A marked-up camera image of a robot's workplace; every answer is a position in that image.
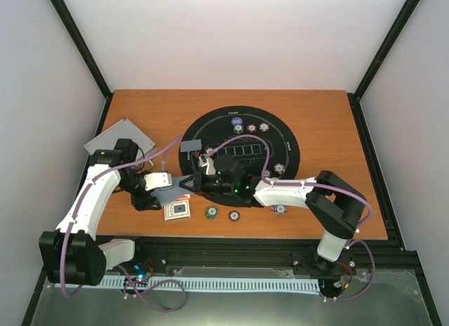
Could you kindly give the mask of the blue chip seat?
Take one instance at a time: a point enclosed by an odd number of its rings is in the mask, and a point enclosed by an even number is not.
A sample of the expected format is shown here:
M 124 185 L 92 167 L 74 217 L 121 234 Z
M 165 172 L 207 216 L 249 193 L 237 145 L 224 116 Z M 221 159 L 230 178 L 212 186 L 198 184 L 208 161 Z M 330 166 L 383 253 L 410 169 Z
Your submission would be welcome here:
M 277 163 L 275 166 L 274 166 L 274 170 L 276 171 L 276 173 L 278 173 L 278 174 L 283 174 L 284 172 L 285 172 L 285 170 L 286 170 L 286 168 L 285 168 L 285 166 L 284 165 L 282 165 L 282 164 L 280 164 L 280 163 Z
M 260 124 L 260 130 L 262 132 L 267 132 L 269 130 L 269 124 L 268 123 L 261 123 Z

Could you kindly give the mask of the blue backed card deck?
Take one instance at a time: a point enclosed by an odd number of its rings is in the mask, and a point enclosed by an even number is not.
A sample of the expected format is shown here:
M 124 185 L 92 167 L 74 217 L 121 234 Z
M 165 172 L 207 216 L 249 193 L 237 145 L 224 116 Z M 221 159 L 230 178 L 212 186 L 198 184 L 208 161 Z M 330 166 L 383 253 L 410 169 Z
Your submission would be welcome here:
M 180 182 L 186 178 L 187 176 L 172 178 L 173 186 L 169 189 L 153 190 L 153 197 L 157 198 L 161 205 L 167 205 L 173 201 L 176 201 L 180 196 L 190 194 L 191 191 L 183 189 L 180 186 Z

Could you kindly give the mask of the green poker chip stack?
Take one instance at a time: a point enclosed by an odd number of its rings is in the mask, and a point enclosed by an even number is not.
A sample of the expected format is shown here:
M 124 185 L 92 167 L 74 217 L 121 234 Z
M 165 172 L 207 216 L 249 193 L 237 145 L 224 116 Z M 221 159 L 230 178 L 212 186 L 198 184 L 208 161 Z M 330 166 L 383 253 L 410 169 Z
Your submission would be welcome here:
M 207 207 L 205 211 L 205 216 L 207 219 L 215 219 L 218 215 L 219 210 L 215 206 Z

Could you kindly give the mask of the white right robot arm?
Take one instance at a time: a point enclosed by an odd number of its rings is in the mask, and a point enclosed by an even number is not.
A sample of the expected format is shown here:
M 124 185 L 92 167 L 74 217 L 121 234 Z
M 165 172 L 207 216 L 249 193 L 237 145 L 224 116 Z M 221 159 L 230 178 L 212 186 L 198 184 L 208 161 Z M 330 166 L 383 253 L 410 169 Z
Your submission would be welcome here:
M 246 173 L 198 171 L 180 181 L 180 187 L 210 201 L 230 198 L 234 207 L 286 205 L 310 210 L 324 232 L 315 254 L 303 264 L 322 274 L 331 273 L 360 225 L 373 213 L 362 194 L 327 170 L 317 177 L 283 181 Z

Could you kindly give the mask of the dealt blue backed card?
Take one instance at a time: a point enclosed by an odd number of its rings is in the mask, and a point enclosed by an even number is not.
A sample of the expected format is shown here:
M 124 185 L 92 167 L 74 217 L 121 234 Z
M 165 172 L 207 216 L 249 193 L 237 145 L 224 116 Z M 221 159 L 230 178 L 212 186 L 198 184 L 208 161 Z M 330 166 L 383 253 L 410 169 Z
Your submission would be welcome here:
M 180 143 L 180 152 L 191 152 L 202 150 L 201 140 L 185 140 Z

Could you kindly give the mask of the orange poker chip stack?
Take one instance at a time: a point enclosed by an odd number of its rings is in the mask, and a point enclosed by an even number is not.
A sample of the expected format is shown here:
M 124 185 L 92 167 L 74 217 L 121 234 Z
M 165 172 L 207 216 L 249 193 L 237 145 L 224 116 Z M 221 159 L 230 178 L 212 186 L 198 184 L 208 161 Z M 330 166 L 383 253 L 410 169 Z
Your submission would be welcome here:
M 232 221 L 232 222 L 237 222 L 237 221 L 239 221 L 239 220 L 240 220 L 240 217 L 241 217 L 240 213 L 237 212 L 237 211 L 235 211 L 235 210 L 230 211 L 229 214 L 228 214 L 228 218 L 229 218 L 229 220 Z

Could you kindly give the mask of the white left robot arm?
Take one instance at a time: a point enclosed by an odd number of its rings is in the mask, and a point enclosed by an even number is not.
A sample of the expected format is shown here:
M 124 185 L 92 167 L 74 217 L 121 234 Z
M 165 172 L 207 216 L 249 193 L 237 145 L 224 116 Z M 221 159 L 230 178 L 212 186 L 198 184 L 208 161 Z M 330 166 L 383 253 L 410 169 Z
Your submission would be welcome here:
M 129 271 L 139 271 L 146 254 L 135 247 L 134 240 L 115 238 L 98 245 L 98 225 L 109 198 L 116 188 L 128 192 L 136 210 L 160 210 L 153 191 L 171 186 L 166 172 L 140 172 L 135 165 L 138 145 L 119 139 L 113 149 L 98 149 L 88 160 L 86 180 L 74 204 L 54 231 L 44 231 L 39 239 L 43 269 L 51 283 L 61 286 L 98 285 L 106 271 L 123 264 Z

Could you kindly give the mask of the blue poker chip stack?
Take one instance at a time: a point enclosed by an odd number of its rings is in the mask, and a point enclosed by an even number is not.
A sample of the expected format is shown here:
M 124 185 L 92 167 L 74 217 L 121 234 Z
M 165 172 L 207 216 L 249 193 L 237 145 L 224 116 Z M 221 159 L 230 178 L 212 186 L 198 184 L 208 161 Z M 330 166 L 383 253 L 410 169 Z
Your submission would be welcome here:
M 284 215 L 287 213 L 287 207 L 285 205 L 273 205 L 272 212 L 275 215 Z

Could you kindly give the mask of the blue chip top seat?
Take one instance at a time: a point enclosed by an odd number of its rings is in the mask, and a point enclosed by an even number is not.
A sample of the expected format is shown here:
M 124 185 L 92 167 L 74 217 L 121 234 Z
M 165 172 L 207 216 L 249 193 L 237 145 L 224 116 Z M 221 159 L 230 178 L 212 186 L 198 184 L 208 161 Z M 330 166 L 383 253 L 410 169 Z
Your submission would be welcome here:
M 262 132 L 267 132 L 269 130 L 269 124 L 268 123 L 261 123 L 260 124 L 260 130 Z

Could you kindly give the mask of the orange chip top seat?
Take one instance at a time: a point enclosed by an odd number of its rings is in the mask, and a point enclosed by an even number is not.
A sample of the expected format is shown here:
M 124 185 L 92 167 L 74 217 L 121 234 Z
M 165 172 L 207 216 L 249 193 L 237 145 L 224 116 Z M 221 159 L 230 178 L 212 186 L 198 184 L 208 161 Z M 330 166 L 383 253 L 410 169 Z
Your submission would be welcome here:
M 257 130 L 257 127 L 254 124 L 250 124 L 247 126 L 247 130 L 250 133 L 254 133 Z

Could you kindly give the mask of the green chip top seat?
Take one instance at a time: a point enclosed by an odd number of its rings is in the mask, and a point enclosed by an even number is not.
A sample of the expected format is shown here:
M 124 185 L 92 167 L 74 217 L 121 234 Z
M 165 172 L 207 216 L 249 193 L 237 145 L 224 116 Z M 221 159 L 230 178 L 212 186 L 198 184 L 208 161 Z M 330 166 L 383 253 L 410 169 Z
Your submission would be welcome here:
M 237 135 L 242 134 L 242 133 L 243 133 L 243 126 L 242 126 L 242 125 L 235 125 L 235 126 L 234 126 L 234 132 L 235 132 Z

